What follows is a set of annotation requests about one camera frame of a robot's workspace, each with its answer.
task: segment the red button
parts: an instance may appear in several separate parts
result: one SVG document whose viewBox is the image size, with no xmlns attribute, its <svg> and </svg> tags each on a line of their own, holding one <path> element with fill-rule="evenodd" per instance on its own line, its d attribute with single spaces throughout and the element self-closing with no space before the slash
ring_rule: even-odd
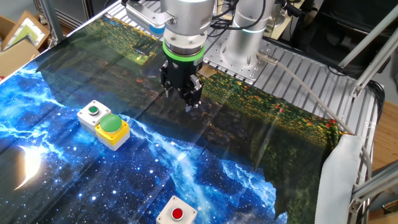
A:
<svg viewBox="0 0 398 224">
<path fill-rule="evenodd" d="M 180 221 L 184 213 L 182 212 L 181 208 L 175 208 L 172 211 L 172 218 L 174 221 Z"/>
</svg>

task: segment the metal frame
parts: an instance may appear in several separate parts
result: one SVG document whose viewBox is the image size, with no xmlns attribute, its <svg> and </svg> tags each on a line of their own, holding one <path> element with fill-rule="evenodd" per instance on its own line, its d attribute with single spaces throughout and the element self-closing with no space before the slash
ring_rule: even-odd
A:
<svg viewBox="0 0 398 224">
<path fill-rule="evenodd" d="M 366 68 L 365 72 L 361 75 L 355 84 L 352 92 L 353 97 L 358 97 L 363 88 L 368 82 L 375 76 L 377 71 L 384 65 L 387 59 L 392 55 L 395 49 L 398 47 L 398 29 L 393 33 L 390 39 L 384 44 L 383 48 L 376 55 L 370 65 Z"/>
<path fill-rule="evenodd" d="M 347 66 L 361 51 L 368 46 L 392 21 L 398 17 L 398 5 L 338 64 L 339 67 Z M 366 68 L 355 84 L 351 96 L 357 98 L 362 89 L 373 78 L 377 71 L 383 66 L 393 51 L 398 47 L 398 29 L 393 33 L 390 39 L 384 44 L 384 47 L 376 55 L 373 61 Z"/>
<path fill-rule="evenodd" d="M 398 161 L 395 161 L 391 166 L 363 185 L 354 186 L 352 200 L 349 206 L 349 212 L 351 214 L 349 223 L 356 223 L 359 209 L 363 202 L 396 184 L 398 184 Z"/>
<path fill-rule="evenodd" d="M 87 20 L 91 19 L 95 15 L 92 1 L 81 0 L 81 3 L 83 4 L 83 8 L 85 10 L 86 19 Z"/>
<path fill-rule="evenodd" d="M 33 2 L 35 4 L 37 12 L 44 14 L 44 10 L 40 4 L 40 0 L 33 0 Z M 60 12 L 59 10 L 55 10 L 55 12 L 57 14 L 60 23 L 68 28 L 71 28 L 72 30 L 82 25 L 80 21 L 77 21 L 76 19 Z"/>
<path fill-rule="evenodd" d="M 65 37 L 63 36 L 60 21 L 58 20 L 54 6 L 52 5 L 52 0 L 40 0 L 40 4 L 43 7 L 44 17 L 47 20 L 51 33 L 51 43 L 49 47 L 53 47 L 63 41 Z"/>
<path fill-rule="evenodd" d="M 154 12 L 138 2 L 128 1 L 126 10 L 131 13 L 133 18 L 139 19 L 154 27 L 164 27 L 167 21 L 173 19 L 167 12 Z"/>
</svg>

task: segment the green button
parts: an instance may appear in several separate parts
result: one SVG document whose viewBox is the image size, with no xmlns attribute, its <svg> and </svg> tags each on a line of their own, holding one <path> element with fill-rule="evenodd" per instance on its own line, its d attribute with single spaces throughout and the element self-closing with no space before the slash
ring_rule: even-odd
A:
<svg viewBox="0 0 398 224">
<path fill-rule="evenodd" d="M 95 113 L 95 112 L 98 111 L 98 108 L 97 108 L 96 106 L 92 106 L 92 107 L 88 108 L 88 110 L 89 110 L 90 112 L 92 112 L 92 113 Z"/>
<path fill-rule="evenodd" d="M 106 132 L 114 132 L 122 126 L 122 119 L 118 115 L 108 114 L 101 119 L 99 125 Z"/>
<path fill-rule="evenodd" d="M 88 108 L 88 113 L 92 116 L 97 115 L 99 112 L 100 111 L 99 111 L 98 107 L 96 107 L 96 106 L 91 106 Z"/>
</svg>

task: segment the table surface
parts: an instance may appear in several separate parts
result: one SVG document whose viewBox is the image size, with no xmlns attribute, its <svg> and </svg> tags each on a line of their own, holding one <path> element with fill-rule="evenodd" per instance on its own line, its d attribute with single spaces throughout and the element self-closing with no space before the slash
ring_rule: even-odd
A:
<svg viewBox="0 0 398 224">
<path fill-rule="evenodd" d="M 177 195 L 197 223 L 312 223 L 335 122 L 216 70 L 187 113 L 161 46 L 105 15 L 0 85 L 0 220 L 155 223 Z M 77 120 L 89 102 L 129 125 L 116 152 Z"/>
<path fill-rule="evenodd" d="M 159 2 L 141 1 L 141 3 L 155 12 L 160 11 Z M 108 13 L 140 30 L 145 30 L 127 16 L 125 8 L 118 2 L 108 7 L 103 13 Z M 101 14 L 90 19 L 86 24 L 94 21 L 99 16 Z M 206 40 L 208 49 L 217 39 L 218 37 L 209 37 Z M 374 93 L 369 88 L 365 88 L 357 98 L 353 98 L 351 97 L 351 91 L 354 88 L 356 80 L 349 77 L 336 76 L 327 69 L 326 65 L 282 47 L 266 41 L 263 41 L 262 44 L 269 46 L 273 57 L 279 59 L 291 71 L 295 72 L 354 131 L 355 135 L 362 137 L 365 148 L 368 150 L 371 158 L 373 158 L 373 141 L 378 116 L 377 101 Z M 276 66 L 267 65 L 253 85 L 265 92 L 282 97 L 293 105 L 301 107 L 315 115 L 327 117 L 321 106 L 301 88 L 299 83 Z M 364 183 L 365 175 L 366 166 L 362 162 L 359 167 L 356 183 Z"/>
</svg>

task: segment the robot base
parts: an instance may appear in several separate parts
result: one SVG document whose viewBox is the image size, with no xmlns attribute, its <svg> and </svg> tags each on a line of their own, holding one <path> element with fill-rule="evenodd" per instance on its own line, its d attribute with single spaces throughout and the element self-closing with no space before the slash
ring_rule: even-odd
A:
<svg viewBox="0 0 398 224">
<path fill-rule="evenodd" d="M 211 46 L 209 51 L 207 51 L 205 54 L 203 62 L 208 63 L 212 67 L 218 67 L 218 69 L 222 72 L 225 72 L 228 75 L 234 76 L 240 80 L 244 80 L 248 84 L 253 84 L 253 82 L 258 79 L 267 63 L 258 60 L 256 57 L 252 59 L 255 60 L 255 63 L 251 62 L 249 66 L 245 67 L 240 67 L 239 65 L 227 62 L 222 55 L 222 49 L 223 44 L 228 39 L 228 36 L 229 32 L 225 32 L 213 44 L 213 46 Z M 267 46 L 266 42 L 262 40 L 259 51 L 262 53 L 271 53 L 274 51 L 274 48 Z"/>
</svg>

